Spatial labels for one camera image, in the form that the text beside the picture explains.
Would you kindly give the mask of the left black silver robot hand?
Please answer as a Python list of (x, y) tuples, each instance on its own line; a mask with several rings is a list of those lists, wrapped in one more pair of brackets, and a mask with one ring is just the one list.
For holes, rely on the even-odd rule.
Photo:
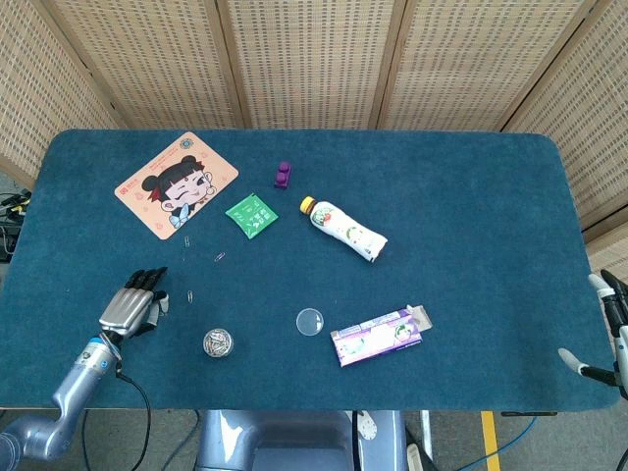
[(110, 300), (99, 319), (103, 335), (115, 345), (154, 330), (170, 306), (169, 295), (158, 290), (168, 268), (138, 270)]

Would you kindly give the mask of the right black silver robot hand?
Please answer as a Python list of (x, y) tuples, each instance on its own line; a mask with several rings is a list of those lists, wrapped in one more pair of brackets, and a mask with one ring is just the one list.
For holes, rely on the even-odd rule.
[(605, 269), (599, 275), (590, 274), (588, 281), (602, 302), (603, 313), (610, 328), (615, 350), (613, 370), (584, 363), (563, 347), (558, 350), (558, 355), (576, 374), (618, 388), (621, 396), (627, 399), (627, 285)]

